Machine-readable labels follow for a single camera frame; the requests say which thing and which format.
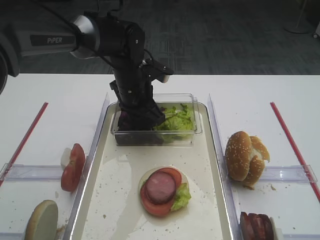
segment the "red line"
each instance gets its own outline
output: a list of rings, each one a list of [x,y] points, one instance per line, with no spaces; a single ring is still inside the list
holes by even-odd
[[[288,138],[288,140],[289,140],[289,142],[291,144],[291,147],[292,147],[296,157],[298,158],[300,164],[301,165],[307,165],[306,161],[304,160],[304,157],[302,156],[301,152],[298,149],[298,146],[296,145],[293,137],[291,136],[291,134],[289,132],[289,129],[288,129],[284,119],[282,118],[282,116],[281,116],[276,104],[274,102],[270,102],[270,105],[271,105],[271,107],[272,107],[272,109],[274,111],[274,114],[276,115],[276,117],[277,117],[277,119],[278,119],[278,121],[279,121],[279,123],[280,123],[280,125],[281,125],[281,127],[282,127],[282,129],[283,129],[283,131],[284,131],[284,133],[286,135],[286,137]],[[305,172],[306,172],[306,175],[307,175],[308,179],[312,180],[312,176],[309,173],[308,169],[306,167],[304,169],[305,169]],[[316,197],[318,198],[318,201],[320,202],[320,190],[319,190],[317,184],[315,182],[310,182],[310,185],[311,185]]]
[[[3,179],[0,180],[0,187],[2,185],[2,183],[5,180],[5,176],[8,174],[9,170],[11,169],[12,165],[15,163],[15,161],[17,160],[19,154],[21,153],[22,148],[24,147],[24,145],[26,144],[28,138],[30,137],[31,133],[33,132],[33,130],[35,129],[37,123],[39,122],[41,116],[43,115],[43,113],[45,112],[46,108],[48,106],[48,103],[45,102],[42,107],[40,108],[38,114],[36,115],[35,119],[33,120],[31,126],[29,127],[28,131],[25,133],[23,139],[21,140],[19,146],[17,147],[17,149],[15,150],[13,156],[11,157],[4,173],[3,173]]]

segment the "sliced tomato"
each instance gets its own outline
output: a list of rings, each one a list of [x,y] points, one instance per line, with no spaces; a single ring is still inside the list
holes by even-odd
[[[259,214],[259,217],[263,220],[264,229],[265,229],[265,239],[274,240],[274,230],[270,218],[265,214]]]
[[[170,174],[175,180],[176,188],[178,188],[181,185],[182,176],[181,176],[181,173],[177,169],[175,169],[173,167],[164,167],[164,168],[157,170],[157,172],[158,171]]]
[[[240,226],[244,240],[255,240],[255,233],[250,222],[250,218],[245,212],[241,212]]]
[[[65,167],[61,176],[61,188],[67,192],[77,189],[84,168],[86,156],[80,144],[76,143],[70,153],[69,164]]]
[[[151,215],[164,217],[170,213],[170,209],[174,204],[175,198],[164,204],[153,204],[147,197],[146,185],[144,184],[140,190],[140,197],[144,209]]]
[[[263,219],[255,213],[248,214],[256,239],[266,240],[266,230]]]

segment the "gray carpet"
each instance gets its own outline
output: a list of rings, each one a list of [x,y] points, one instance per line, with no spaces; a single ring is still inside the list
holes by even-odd
[[[320,75],[320,41],[283,30],[299,16],[295,0],[124,0],[119,17],[146,32],[146,48],[176,74]],[[104,14],[117,1],[101,1]],[[72,19],[95,0],[48,2]],[[26,0],[0,0],[0,21],[59,22]],[[100,59],[67,52],[24,57],[21,73],[109,74]]]

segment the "top bun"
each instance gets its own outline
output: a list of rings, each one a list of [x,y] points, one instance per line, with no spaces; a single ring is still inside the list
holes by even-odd
[[[265,160],[269,162],[270,156],[258,137],[238,131],[226,144],[225,160],[232,179],[253,187],[265,169]]]

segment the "clear plastic container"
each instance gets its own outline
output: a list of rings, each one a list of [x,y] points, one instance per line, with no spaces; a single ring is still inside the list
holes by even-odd
[[[186,106],[190,112],[192,129],[119,131],[118,122],[121,109],[117,103],[111,124],[111,133],[114,136],[116,144],[118,146],[191,145],[194,135],[202,131],[197,100],[189,93],[154,94],[153,99],[160,109],[172,109],[175,107],[176,113],[183,111]]]

